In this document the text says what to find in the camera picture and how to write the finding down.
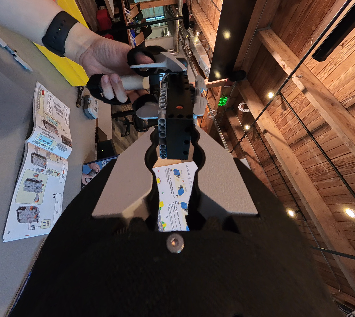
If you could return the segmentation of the person's left hand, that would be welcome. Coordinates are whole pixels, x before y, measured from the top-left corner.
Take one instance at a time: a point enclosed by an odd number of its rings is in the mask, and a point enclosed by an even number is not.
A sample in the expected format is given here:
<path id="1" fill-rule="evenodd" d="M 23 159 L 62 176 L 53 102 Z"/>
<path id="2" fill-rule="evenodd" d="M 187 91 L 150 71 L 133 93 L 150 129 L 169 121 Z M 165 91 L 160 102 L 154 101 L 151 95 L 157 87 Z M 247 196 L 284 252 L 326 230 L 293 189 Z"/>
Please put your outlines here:
<path id="1" fill-rule="evenodd" d="M 135 74 L 127 64 L 128 44 L 120 43 L 95 34 L 81 23 L 76 23 L 65 41 L 65 57 L 81 65 L 88 77 L 104 74 L 100 85 L 103 96 L 125 103 L 129 98 L 134 102 L 148 94 L 144 89 L 125 91 L 120 75 Z"/>

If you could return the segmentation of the grey toy remote control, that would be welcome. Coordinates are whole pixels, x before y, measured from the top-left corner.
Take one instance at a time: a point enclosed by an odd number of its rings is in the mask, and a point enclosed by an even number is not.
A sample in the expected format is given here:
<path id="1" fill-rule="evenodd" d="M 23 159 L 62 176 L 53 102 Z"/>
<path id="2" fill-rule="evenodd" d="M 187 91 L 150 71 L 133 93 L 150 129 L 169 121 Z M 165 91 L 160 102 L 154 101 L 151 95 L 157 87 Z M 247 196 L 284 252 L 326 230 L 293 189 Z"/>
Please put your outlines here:
<path id="1" fill-rule="evenodd" d="M 98 100 L 92 95 L 86 95 L 83 98 L 83 110 L 85 115 L 89 119 L 97 119 L 98 118 Z"/>

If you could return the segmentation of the grey desk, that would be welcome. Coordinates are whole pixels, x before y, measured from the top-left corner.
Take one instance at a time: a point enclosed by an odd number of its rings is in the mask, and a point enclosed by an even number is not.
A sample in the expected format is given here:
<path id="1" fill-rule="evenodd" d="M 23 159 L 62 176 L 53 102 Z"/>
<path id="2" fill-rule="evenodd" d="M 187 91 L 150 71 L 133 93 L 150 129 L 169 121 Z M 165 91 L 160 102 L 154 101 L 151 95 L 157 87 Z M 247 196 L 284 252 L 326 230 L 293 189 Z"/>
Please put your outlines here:
<path id="1" fill-rule="evenodd" d="M 3 48 L 0 54 L 1 83 L 1 237 L 7 220 L 11 198 L 22 164 L 24 142 L 33 128 L 33 95 L 39 81 L 70 108 L 70 132 L 73 150 L 68 158 L 62 209 L 81 190 L 82 164 L 94 160 L 95 120 L 88 119 L 76 107 L 77 88 L 72 87 L 40 50 L 28 39 L 1 26 L 1 38 L 17 50 L 33 71 L 24 69 Z"/>

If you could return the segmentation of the instruction poster on wooden board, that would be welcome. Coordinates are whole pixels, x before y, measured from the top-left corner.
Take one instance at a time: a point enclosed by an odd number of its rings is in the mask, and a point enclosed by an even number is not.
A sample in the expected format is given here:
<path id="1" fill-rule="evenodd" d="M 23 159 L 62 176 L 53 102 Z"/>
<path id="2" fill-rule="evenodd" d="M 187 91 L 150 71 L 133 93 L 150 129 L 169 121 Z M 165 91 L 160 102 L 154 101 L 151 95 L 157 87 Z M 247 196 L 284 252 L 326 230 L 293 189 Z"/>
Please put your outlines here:
<path id="1" fill-rule="evenodd" d="M 193 161 L 153 168 L 159 191 L 160 232 L 189 231 L 186 216 L 196 170 Z"/>

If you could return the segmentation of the instruction booklet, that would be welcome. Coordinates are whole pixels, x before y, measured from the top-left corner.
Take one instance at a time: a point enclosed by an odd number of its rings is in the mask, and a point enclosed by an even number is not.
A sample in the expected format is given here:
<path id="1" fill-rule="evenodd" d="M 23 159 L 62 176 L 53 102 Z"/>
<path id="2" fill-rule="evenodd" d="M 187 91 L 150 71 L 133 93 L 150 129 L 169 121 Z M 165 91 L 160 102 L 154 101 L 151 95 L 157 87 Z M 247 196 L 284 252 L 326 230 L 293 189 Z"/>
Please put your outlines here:
<path id="1" fill-rule="evenodd" d="M 72 151 L 70 109 L 37 82 L 33 132 L 25 152 L 4 230 L 4 242 L 50 233 L 62 212 L 67 158 Z"/>

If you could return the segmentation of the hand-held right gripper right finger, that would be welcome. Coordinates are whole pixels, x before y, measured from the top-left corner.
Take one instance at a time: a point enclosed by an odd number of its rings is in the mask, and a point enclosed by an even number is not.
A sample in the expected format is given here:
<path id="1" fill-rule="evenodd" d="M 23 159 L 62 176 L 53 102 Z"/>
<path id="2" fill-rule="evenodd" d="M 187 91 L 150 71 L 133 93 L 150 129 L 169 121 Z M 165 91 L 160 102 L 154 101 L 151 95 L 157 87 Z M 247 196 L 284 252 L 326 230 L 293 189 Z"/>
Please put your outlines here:
<path id="1" fill-rule="evenodd" d="M 200 230 L 209 217 L 256 216 L 258 211 L 232 155 L 200 127 L 192 132 L 197 165 L 190 196 L 190 230 Z"/>

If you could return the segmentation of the black hanging ceiling panel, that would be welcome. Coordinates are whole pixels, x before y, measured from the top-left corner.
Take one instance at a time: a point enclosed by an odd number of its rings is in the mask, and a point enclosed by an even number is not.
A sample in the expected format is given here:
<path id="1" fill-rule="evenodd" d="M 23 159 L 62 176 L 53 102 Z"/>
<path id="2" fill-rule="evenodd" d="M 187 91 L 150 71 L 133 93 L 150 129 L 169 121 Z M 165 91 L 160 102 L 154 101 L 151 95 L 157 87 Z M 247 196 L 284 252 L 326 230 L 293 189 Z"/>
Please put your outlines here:
<path id="1" fill-rule="evenodd" d="M 209 81 L 233 71 L 256 0 L 223 0 Z"/>

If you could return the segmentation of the blue robot kit box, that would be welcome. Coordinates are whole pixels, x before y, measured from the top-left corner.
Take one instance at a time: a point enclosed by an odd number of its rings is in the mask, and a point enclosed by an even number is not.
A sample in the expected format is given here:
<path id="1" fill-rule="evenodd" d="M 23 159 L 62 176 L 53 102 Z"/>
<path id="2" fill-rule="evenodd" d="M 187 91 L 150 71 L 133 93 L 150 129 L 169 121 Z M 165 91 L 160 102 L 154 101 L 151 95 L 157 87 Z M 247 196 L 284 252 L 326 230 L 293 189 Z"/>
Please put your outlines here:
<path id="1" fill-rule="evenodd" d="M 87 184 L 99 173 L 112 159 L 117 159 L 118 155 L 109 156 L 107 158 L 98 159 L 89 163 L 84 163 L 82 166 L 82 184 L 81 189 L 84 189 Z"/>

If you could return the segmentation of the white blue plastic part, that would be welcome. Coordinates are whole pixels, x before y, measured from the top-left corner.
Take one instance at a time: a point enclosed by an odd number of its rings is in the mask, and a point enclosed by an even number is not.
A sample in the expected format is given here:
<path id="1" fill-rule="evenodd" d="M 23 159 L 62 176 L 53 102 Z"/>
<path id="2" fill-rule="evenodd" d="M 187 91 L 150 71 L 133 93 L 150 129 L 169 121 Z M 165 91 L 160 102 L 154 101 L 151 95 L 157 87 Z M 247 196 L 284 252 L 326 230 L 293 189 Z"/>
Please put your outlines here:
<path id="1" fill-rule="evenodd" d="M 29 71 L 33 71 L 33 69 L 26 62 L 24 62 L 22 60 L 22 58 L 19 57 L 19 55 L 17 54 L 17 51 L 12 50 L 3 39 L 0 39 L 0 46 L 3 49 L 5 49 L 8 53 L 10 53 L 11 56 L 14 58 L 14 60 L 16 62 L 18 62 L 23 68 L 25 68 Z"/>

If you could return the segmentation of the yellow parts bin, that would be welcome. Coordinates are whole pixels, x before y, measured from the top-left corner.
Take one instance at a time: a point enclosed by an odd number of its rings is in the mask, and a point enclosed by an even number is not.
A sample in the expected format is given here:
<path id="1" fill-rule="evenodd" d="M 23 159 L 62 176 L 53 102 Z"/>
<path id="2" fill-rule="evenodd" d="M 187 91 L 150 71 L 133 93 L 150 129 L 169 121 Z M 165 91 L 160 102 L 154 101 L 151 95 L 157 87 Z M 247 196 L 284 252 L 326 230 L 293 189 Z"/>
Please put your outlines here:
<path id="1" fill-rule="evenodd" d="M 87 27 L 87 24 L 82 16 L 79 8 L 74 0 L 56 0 L 56 3 L 66 12 L 75 17 L 82 25 Z M 35 44 L 37 48 L 47 57 L 47 59 L 56 67 L 61 75 L 72 86 L 86 85 L 88 76 L 82 66 L 76 64 L 68 58 L 59 57 L 51 53 L 45 47 Z"/>

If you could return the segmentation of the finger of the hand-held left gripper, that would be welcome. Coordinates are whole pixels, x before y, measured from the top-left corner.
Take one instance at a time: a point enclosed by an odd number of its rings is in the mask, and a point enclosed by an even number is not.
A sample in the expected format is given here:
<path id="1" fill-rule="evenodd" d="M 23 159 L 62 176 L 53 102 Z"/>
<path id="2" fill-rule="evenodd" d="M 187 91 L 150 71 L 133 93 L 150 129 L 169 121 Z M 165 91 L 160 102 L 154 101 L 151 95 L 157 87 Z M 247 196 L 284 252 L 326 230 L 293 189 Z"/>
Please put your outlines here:
<path id="1" fill-rule="evenodd" d="M 187 67 L 169 52 L 157 55 L 148 54 L 154 60 L 153 63 L 131 65 L 130 68 L 136 73 L 177 73 L 187 71 Z"/>
<path id="2" fill-rule="evenodd" d="M 161 119 L 164 118 L 164 111 L 158 103 L 146 102 L 136 110 L 136 115 L 141 119 Z"/>

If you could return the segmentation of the grey building block robot model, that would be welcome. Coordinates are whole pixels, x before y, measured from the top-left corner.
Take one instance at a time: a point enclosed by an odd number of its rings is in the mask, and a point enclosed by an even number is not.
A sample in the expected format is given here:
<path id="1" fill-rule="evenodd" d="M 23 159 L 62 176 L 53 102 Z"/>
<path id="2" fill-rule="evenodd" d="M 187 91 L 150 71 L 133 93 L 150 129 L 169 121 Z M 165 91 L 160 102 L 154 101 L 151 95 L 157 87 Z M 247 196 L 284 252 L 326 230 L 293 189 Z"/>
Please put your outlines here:
<path id="1" fill-rule="evenodd" d="M 188 159 L 193 127 L 207 106 L 204 78 L 198 76 L 195 85 L 189 83 L 186 71 L 166 73 L 161 81 L 158 104 L 161 159 Z"/>

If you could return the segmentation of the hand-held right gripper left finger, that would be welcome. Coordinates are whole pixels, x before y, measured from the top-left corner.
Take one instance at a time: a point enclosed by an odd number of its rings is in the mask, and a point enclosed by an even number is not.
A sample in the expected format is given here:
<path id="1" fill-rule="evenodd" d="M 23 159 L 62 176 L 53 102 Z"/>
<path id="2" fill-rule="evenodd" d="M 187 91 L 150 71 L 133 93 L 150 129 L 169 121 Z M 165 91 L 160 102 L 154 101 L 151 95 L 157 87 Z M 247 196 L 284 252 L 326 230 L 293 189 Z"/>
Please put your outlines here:
<path id="1" fill-rule="evenodd" d="M 149 128 L 118 156 L 93 218 L 118 217 L 127 226 L 134 217 L 140 217 L 150 230 L 157 230 L 159 192 L 152 168 L 158 144 L 158 129 Z"/>

